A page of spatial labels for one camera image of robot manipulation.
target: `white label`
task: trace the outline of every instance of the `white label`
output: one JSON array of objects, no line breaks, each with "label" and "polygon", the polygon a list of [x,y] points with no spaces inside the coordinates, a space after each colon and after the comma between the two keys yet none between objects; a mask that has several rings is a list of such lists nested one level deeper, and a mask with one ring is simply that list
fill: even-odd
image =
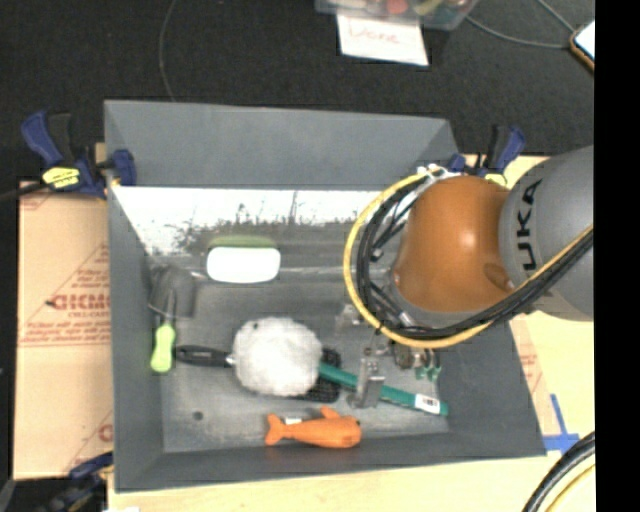
[{"label": "white label", "polygon": [[428,66],[418,22],[391,23],[376,18],[336,16],[345,55]]},{"label": "white label", "polygon": [[431,414],[440,414],[440,400],[430,396],[417,394],[415,407]]}]

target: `black carpet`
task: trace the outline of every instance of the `black carpet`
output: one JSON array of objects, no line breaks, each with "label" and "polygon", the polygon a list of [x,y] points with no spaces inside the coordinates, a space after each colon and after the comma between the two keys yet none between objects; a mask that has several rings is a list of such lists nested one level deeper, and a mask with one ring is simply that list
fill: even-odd
[{"label": "black carpet", "polygon": [[[547,3],[576,28],[595,16],[594,0]],[[568,28],[537,0],[481,0],[472,18],[568,47]],[[496,124],[518,125],[527,153],[593,143],[594,75],[568,49],[507,42],[469,21],[424,36],[428,69],[341,56],[335,19],[313,0],[3,0],[0,193],[40,172],[20,135],[28,115],[68,111],[75,145],[92,146],[103,139],[105,98],[437,116],[467,153],[485,151]],[[0,487],[10,475],[16,222],[15,204],[0,204]],[[30,510],[24,495],[37,502],[37,489],[50,492],[18,486],[24,507],[10,510]]]}]

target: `fluffy white duster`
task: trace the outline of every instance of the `fluffy white duster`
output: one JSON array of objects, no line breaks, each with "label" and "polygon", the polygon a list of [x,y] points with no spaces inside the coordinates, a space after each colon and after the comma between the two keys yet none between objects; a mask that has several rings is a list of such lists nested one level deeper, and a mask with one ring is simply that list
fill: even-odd
[{"label": "fluffy white duster", "polygon": [[233,357],[246,388],[276,396],[306,393],[318,379],[322,344],[291,318],[250,320],[237,332]]}]

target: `black handle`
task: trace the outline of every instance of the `black handle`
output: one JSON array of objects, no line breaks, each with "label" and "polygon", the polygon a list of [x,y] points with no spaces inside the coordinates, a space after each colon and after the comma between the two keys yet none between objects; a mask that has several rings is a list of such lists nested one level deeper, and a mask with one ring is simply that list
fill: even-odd
[{"label": "black handle", "polygon": [[179,345],[176,347],[176,359],[195,366],[214,366],[231,368],[230,353],[198,345]]}]

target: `clear plastic container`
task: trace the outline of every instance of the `clear plastic container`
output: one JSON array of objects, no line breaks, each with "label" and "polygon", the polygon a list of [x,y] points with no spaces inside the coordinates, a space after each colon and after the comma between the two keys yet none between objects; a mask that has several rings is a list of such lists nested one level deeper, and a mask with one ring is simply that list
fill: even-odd
[{"label": "clear plastic container", "polygon": [[419,20],[425,28],[451,31],[480,0],[315,0],[324,14],[370,16],[389,21]]}]

